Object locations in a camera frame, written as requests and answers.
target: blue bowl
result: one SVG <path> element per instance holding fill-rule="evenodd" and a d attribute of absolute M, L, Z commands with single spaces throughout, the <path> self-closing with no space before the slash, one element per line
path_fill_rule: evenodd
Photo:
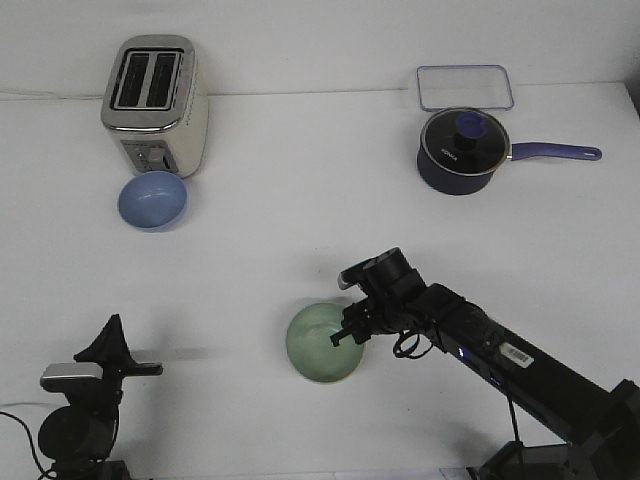
<path fill-rule="evenodd" d="M 187 187 L 169 172 L 147 172 L 127 183 L 118 197 L 122 219 L 146 232 L 159 232 L 177 223 L 187 206 Z"/>

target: saucepan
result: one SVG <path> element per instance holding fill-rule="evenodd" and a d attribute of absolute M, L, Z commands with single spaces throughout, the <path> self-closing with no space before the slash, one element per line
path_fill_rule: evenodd
<path fill-rule="evenodd" d="M 468 195 L 484 188 L 507 160 L 536 156 L 599 160 L 595 147 L 559 143 L 510 144 L 507 131 L 493 116 L 467 107 L 447 108 L 426 122 L 420 136 L 418 171 L 433 188 Z"/>

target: green bowl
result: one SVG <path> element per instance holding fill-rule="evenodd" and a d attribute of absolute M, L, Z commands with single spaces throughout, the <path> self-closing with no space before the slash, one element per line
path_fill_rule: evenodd
<path fill-rule="evenodd" d="M 334 347 L 331 335 L 342 329 L 341 305 L 315 303 L 293 317 L 287 329 L 287 355 L 296 370 L 309 380 L 329 383 L 353 372 L 362 358 L 364 344 L 349 336 Z"/>

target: white wall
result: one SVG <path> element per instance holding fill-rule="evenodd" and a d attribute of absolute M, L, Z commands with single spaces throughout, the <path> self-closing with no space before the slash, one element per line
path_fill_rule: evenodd
<path fill-rule="evenodd" d="M 638 0 L 12 0 L 0 89 L 101 94 L 142 33 L 199 45 L 210 93 L 402 88 L 420 64 L 500 63 L 520 84 L 640 76 Z"/>

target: toaster slot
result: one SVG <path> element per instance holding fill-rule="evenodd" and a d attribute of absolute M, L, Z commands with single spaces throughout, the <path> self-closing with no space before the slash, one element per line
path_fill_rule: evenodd
<path fill-rule="evenodd" d="M 130 50 L 123 60 L 115 110 L 169 110 L 175 94 L 182 52 Z"/>

